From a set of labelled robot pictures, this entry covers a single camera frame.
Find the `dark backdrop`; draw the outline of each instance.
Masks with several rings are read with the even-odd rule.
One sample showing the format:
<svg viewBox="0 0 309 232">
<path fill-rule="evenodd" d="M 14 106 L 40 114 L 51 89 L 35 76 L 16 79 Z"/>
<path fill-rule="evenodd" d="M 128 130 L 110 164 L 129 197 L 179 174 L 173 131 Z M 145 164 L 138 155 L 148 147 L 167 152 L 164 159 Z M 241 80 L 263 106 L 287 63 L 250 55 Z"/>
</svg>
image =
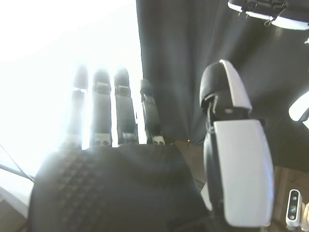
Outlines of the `dark backdrop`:
<svg viewBox="0 0 309 232">
<path fill-rule="evenodd" d="M 309 31 L 241 20 L 226 0 L 137 0 L 144 78 L 154 85 L 163 133 L 202 145 L 204 69 L 227 59 L 238 70 L 264 127 L 275 165 L 309 170 L 309 130 L 288 109 L 309 90 Z"/>
</svg>

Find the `white camera module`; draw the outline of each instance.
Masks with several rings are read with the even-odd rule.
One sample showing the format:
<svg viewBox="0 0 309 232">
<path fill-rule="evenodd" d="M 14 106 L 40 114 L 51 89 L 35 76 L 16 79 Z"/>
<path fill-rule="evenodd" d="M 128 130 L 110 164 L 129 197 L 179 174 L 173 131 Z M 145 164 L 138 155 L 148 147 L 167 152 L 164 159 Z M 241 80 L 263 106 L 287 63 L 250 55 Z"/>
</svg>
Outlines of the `white camera module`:
<svg viewBox="0 0 309 232">
<path fill-rule="evenodd" d="M 289 194 L 285 222 L 288 226 L 298 227 L 300 223 L 301 204 L 303 202 L 300 192 L 292 189 Z"/>
</svg>

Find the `camera lens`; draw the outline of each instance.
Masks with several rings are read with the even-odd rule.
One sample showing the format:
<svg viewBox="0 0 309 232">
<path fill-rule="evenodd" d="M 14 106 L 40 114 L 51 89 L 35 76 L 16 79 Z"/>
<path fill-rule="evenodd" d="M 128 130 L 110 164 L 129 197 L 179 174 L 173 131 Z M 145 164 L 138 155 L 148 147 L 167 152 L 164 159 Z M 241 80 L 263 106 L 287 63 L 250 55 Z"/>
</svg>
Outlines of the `camera lens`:
<svg viewBox="0 0 309 232">
<path fill-rule="evenodd" d="M 295 213 L 296 210 L 297 210 L 297 207 L 296 207 L 295 205 L 292 205 L 292 206 L 290 207 L 290 212 L 291 212 L 291 213 Z"/>
</svg>

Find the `cable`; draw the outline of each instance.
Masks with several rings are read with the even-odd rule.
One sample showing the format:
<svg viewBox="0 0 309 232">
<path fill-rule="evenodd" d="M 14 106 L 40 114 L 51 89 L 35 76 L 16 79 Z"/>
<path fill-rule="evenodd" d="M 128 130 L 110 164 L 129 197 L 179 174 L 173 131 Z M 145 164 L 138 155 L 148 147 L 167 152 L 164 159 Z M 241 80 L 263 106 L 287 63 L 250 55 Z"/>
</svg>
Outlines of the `cable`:
<svg viewBox="0 0 309 232">
<path fill-rule="evenodd" d="M 19 167 L 19 165 L 14 161 L 14 159 L 12 158 L 12 156 L 10 155 L 10 153 L 0 144 L 0 147 L 2 148 L 2 150 L 10 157 L 10 159 L 13 161 L 13 163 L 17 166 L 17 168 L 29 179 L 31 180 L 33 183 L 34 183 L 34 179 L 26 174 L 22 169 L 21 167 Z"/>
</svg>

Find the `textured palm pad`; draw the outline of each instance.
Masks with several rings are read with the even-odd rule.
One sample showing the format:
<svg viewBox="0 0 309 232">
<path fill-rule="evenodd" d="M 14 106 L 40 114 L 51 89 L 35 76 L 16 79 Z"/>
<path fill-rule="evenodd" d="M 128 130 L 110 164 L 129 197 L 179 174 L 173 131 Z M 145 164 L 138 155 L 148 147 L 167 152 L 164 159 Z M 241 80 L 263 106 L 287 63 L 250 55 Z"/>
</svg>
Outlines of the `textured palm pad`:
<svg viewBox="0 0 309 232">
<path fill-rule="evenodd" d="M 51 154 L 29 208 L 33 232 L 165 232 L 207 214 L 173 145 L 123 145 Z"/>
</svg>

